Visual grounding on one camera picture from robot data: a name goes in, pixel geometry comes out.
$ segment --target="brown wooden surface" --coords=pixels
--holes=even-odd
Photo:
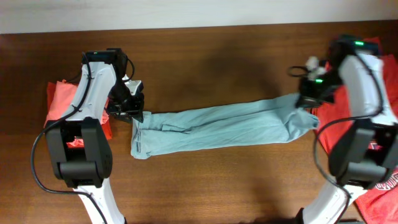
[[[29,166],[47,112],[47,82],[75,76],[82,51],[121,47],[144,82],[145,109],[158,113],[295,92],[297,80],[286,68],[323,56],[332,37],[379,36],[385,53],[397,55],[397,28],[397,21],[384,21],[0,35],[0,223],[90,222],[78,197],[43,192]],[[129,223],[292,217],[325,182],[313,165],[312,132],[289,144],[141,161],[130,156],[131,125],[112,119],[111,126],[111,185]],[[44,140],[36,163],[45,185],[66,189],[52,174]],[[345,217],[359,215],[351,206]]]

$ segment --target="teal cloth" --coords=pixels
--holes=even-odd
[[[133,123],[131,155],[147,159],[180,151],[291,142],[319,124],[316,116],[295,108],[298,97],[294,93],[179,113],[144,112],[144,122]]]

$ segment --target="fabric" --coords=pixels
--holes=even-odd
[[[48,120],[56,120],[61,118],[62,114],[68,109],[73,97],[75,96],[77,86],[66,83],[65,81],[48,83],[47,85],[47,109],[49,113],[45,120],[44,126]],[[112,139],[111,126],[109,125],[109,115],[104,111],[102,119],[99,121],[105,133],[106,139]],[[67,143],[68,147],[83,147],[82,139],[76,139]]]
[[[391,107],[397,116],[398,114],[398,64],[393,55],[382,57],[383,79],[386,85],[387,95]],[[341,87],[335,91],[335,104],[324,104],[317,110],[313,110],[313,114],[318,116],[320,120],[320,128],[340,118],[351,116],[349,110],[349,98],[346,88]],[[327,153],[330,153],[333,146],[339,138],[351,126],[352,123],[344,122],[330,126],[320,136],[320,143]],[[368,224],[393,224],[398,223],[398,169],[395,170],[393,176],[383,184],[377,184],[372,190],[360,196],[356,200],[356,204],[363,218]]]
[[[180,151],[291,142],[318,127],[316,116],[294,107],[298,94],[273,100],[180,113],[144,113],[134,121],[131,155],[137,159]]]

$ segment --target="white logo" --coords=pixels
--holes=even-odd
[[[376,184],[378,190],[391,190],[398,184],[398,172],[391,175],[385,183]]]

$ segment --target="green light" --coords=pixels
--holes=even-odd
[[[358,46],[363,46],[365,43],[364,42],[362,42],[362,41],[356,41],[355,42],[355,45],[358,45]]]

